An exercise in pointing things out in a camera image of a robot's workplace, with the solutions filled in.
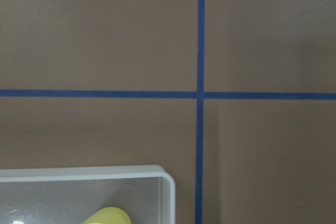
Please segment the yellow plastic cup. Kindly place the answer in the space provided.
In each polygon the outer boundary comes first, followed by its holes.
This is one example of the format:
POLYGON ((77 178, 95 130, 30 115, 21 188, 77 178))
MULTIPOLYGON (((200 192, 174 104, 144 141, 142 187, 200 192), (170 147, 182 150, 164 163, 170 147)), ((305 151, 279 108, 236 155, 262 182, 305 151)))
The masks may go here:
POLYGON ((118 207, 106 207, 98 210, 82 224, 131 224, 131 218, 118 207))

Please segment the clear plastic bin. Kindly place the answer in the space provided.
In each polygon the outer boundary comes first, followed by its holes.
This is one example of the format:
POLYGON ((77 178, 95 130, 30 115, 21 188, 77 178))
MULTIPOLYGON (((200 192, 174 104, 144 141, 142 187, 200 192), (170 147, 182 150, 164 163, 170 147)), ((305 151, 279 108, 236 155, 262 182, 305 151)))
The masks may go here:
POLYGON ((105 207, 175 223, 175 182, 159 165, 1 170, 1 223, 82 223, 105 207))

